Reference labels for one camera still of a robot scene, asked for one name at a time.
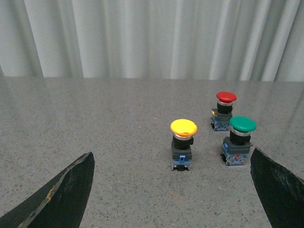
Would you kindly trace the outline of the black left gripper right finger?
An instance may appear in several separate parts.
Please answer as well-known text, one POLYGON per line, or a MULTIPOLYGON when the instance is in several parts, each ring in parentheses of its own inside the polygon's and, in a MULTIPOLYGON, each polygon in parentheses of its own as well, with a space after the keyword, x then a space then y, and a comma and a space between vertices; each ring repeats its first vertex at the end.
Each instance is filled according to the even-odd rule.
POLYGON ((259 148, 251 156, 251 177, 274 228, 304 226, 304 180, 269 158, 259 148))

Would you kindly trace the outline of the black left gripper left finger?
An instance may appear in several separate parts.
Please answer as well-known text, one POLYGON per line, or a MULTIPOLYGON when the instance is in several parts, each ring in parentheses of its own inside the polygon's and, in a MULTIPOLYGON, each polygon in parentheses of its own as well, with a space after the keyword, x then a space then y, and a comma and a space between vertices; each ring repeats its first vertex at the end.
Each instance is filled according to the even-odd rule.
POLYGON ((85 153, 0 218, 2 228, 77 228, 91 192, 95 160, 85 153))

